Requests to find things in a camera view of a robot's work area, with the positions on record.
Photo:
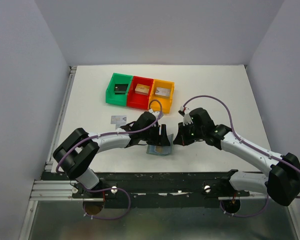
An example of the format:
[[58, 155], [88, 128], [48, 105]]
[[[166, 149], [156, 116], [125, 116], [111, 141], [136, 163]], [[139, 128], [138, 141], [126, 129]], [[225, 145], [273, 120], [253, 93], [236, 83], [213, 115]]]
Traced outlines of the gold credit card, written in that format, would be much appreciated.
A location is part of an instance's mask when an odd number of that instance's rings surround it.
[[163, 154], [165, 149], [162, 146], [155, 146], [154, 151], [158, 154]]

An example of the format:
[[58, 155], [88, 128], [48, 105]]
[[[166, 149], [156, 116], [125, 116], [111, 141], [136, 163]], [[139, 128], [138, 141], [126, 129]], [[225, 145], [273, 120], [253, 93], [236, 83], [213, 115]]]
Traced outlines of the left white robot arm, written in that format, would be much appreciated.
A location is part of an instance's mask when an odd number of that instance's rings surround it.
[[158, 123], [162, 117], [162, 112], [149, 109], [136, 121], [117, 128], [115, 132], [90, 136], [82, 127], [75, 129], [52, 154], [57, 161], [56, 171], [62, 169], [70, 180], [76, 180], [83, 186], [89, 197], [97, 197], [101, 191], [101, 180], [90, 169], [96, 154], [137, 146], [141, 141], [152, 146], [170, 146], [166, 126]]

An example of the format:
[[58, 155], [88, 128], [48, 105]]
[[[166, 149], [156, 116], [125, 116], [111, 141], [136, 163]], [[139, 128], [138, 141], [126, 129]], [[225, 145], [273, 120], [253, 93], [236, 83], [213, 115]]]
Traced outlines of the silver credit card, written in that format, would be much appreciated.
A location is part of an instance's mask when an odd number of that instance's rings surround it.
[[110, 123], [112, 125], [125, 124], [127, 122], [126, 115], [112, 115], [110, 119]]
[[121, 126], [124, 126], [124, 125], [125, 125], [125, 124], [122, 124], [122, 123], [121, 123], [121, 124], [116, 124], [116, 125], [115, 125], [115, 128], [117, 129], [117, 128], [120, 128]]

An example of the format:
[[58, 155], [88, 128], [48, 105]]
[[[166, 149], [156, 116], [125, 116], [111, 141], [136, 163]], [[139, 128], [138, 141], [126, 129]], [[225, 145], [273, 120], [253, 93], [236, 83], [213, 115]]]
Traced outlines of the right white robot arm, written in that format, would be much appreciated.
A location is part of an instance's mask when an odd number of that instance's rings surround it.
[[208, 112], [199, 107], [181, 107], [182, 122], [173, 144], [188, 146], [204, 141], [207, 145], [233, 154], [260, 170], [249, 173], [234, 170], [220, 183], [220, 191], [231, 196], [237, 191], [268, 195], [282, 206], [289, 206], [300, 193], [300, 162], [292, 153], [281, 155], [236, 136], [224, 125], [214, 124]]

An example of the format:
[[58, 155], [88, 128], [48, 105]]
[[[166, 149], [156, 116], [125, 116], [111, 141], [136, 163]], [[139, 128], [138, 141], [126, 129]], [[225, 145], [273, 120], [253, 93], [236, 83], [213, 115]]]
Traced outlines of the green leather card holder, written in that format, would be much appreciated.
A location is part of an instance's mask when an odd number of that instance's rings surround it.
[[155, 146], [155, 145], [148, 145], [146, 153], [148, 155], [155, 155], [155, 156], [168, 156], [172, 153], [173, 149], [173, 138], [174, 135], [170, 134], [167, 136], [170, 146]]

